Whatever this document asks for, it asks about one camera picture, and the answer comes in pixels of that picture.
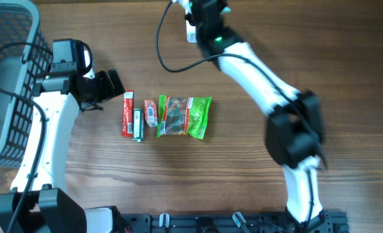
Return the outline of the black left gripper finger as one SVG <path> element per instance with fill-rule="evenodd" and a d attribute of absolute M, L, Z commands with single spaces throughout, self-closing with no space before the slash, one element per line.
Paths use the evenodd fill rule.
<path fill-rule="evenodd" d="M 115 97 L 114 86 L 111 78 L 105 71 L 99 71 L 95 74 L 97 81 L 96 102 L 106 102 Z"/>
<path fill-rule="evenodd" d="M 110 78 L 111 84 L 113 85 L 113 95 L 119 96 L 124 94 L 126 89 L 121 82 L 118 72 L 115 69 L 110 69 L 108 71 L 108 76 Z"/>

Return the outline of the dark green gum pack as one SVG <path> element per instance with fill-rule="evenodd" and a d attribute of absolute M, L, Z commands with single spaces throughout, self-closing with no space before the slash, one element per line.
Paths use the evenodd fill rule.
<path fill-rule="evenodd" d="M 133 140 L 142 142 L 144 140 L 144 113 L 141 109 L 133 110 Z"/>

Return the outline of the red candy bar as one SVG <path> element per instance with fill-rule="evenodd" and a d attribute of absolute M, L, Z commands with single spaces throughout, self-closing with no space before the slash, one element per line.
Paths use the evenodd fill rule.
<path fill-rule="evenodd" d="M 134 90 L 124 93 L 123 115 L 122 115 L 122 137 L 133 137 L 133 106 Z"/>

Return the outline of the red white small box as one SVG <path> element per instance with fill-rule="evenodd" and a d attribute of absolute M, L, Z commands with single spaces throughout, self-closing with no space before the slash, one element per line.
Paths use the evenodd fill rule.
<path fill-rule="evenodd" d="M 157 106 L 153 100 L 145 100 L 145 120 L 146 123 L 151 127 L 157 127 Z"/>

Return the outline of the green snack bag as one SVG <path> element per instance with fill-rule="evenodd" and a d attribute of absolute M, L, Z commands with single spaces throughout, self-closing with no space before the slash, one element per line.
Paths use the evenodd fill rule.
<path fill-rule="evenodd" d="M 173 97 L 160 95 L 157 137 L 190 135 L 202 140 L 208 123 L 212 97 Z"/>

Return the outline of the light blue tissue pack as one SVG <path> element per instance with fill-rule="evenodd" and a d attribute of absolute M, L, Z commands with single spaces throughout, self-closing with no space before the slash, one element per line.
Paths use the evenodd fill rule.
<path fill-rule="evenodd" d="M 231 12 L 231 9 L 228 7 L 228 6 L 226 6 L 226 7 L 224 7 L 223 9 L 222 9 L 222 11 L 220 12 L 221 14 L 226 14 L 226 13 L 229 13 L 229 12 Z"/>

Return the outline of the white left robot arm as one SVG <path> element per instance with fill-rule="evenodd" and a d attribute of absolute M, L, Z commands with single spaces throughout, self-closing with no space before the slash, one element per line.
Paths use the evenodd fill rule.
<path fill-rule="evenodd" d="M 71 130 L 84 104 L 125 92 L 115 69 L 93 76 L 77 69 L 35 77 L 32 122 L 13 121 L 13 140 L 27 144 L 10 191 L 0 194 L 4 232 L 129 232 L 116 206 L 82 208 L 65 192 Z"/>

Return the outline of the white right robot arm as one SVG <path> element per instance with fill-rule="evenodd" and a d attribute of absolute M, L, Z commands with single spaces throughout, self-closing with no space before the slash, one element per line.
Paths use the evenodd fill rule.
<path fill-rule="evenodd" d="M 232 77 L 266 117 L 265 145 L 282 167 L 288 201 L 286 210 L 301 232 L 310 232 L 323 210 L 318 197 L 318 168 L 326 164 L 317 96 L 282 81 L 254 53 L 250 44 L 224 25 L 225 1 L 184 1 L 187 20 L 203 56 Z"/>

